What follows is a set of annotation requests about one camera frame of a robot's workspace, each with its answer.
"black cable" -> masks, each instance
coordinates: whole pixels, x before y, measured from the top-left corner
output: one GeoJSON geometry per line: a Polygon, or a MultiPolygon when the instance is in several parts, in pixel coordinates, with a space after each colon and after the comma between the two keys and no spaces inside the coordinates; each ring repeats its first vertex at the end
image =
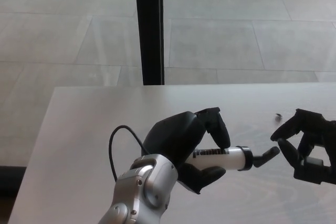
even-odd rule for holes
{"type": "Polygon", "coordinates": [[[116,134],[116,132],[120,129],[126,129],[129,132],[131,132],[131,134],[134,136],[135,140],[138,142],[138,144],[141,147],[141,150],[148,155],[149,152],[146,150],[146,148],[143,146],[142,142],[140,141],[140,139],[138,138],[138,136],[135,134],[135,132],[127,125],[119,125],[118,127],[116,127],[114,129],[114,131],[112,132],[111,136],[110,136],[110,141],[109,141],[109,159],[110,159],[110,165],[111,165],[111,170],[112,170],[112,174],[114,177],[114,180],[117,181],[118,177],[117,174],[115,173],[116,169],[114,169],[114,164],[113,164],[113,158],[112,158],[112,141],[114,138],[114,135],[116,134]]]}

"table surface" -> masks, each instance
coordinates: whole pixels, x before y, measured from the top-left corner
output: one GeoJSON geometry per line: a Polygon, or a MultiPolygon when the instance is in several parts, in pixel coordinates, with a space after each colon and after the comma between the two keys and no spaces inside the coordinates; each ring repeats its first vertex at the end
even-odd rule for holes
{"type": "MultiPolygon", "coordinates": [[[[218,106],[232,146],[254,153],[296,108],[336,118],[336,83],[57,88],[52,96],[9,224],[95,224],[109,208],[114,181],[108,140],[120,124],[144,139],[155,122],[183,111],[218,106]]],[[[297,145],[300,135],[293,140],[297,145]]],[[[206,134],[201,147],[215,147],[206,134]]],[[[115,136],[118,174],[140,155],[130,133],[115,136]]],[[[323,155],[320,149],[315,153],[323,155]]],[[[336,186],[293,177],[282,155],[261,168],[228,171],[193,194],[176,184],[161,223],[334,223],[336,186]]]]}

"bottle label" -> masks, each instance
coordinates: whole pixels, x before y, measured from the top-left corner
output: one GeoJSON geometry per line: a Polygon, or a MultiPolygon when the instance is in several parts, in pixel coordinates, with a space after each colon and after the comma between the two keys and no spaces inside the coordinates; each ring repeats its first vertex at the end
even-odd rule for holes
{"type": "Polygon", "coordinates": [[[204,155],[223,155],[223,154],[229,154],[228,149],[195,149],[193,151],[193,158],[196,156],[204,156],[204,155]]]}

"tiled floor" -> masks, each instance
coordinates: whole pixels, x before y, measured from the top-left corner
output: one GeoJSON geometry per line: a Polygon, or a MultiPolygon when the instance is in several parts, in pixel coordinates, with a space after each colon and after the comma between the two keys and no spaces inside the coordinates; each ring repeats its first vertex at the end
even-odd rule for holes
{"type": "MultiPolygon", "coordinates": [[[[167,84],[336,81],[336,0],[164,0],[167,84]]],[[[56,86],[141,85],[135,0],[0,0],[0,165],[56,86]]]]}

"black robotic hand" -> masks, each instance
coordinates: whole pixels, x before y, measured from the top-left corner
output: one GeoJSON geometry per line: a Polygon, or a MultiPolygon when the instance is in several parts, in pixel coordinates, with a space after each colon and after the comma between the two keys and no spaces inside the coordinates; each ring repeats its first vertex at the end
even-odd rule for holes
{"type": "Polygon", "coordinates": [[[294,178],[321,184],[336,184],[336,121],[327,121],[322,114],[297,109],[295,115],[278,128],[271,136],[277,141],[288,163],[294,168],[294,178]],[[296,149],[288,138],[303,132],[296,149]],[[323,160],[309,157],[315,146],[324,147],[331,166],[323,160]]]}
{"type": "Polygon", "coordinates": [[[185,163],[206,131],[220,149],[230,147],[229,134],[219,112],[219,108],[210,108],[196,113],[187,111],[171,116],[157,122],[143,142],[149,153],[167,157],[177,168],[178,181],[197,194],[226,172],[219,166],[199,170],[185,163]]]}

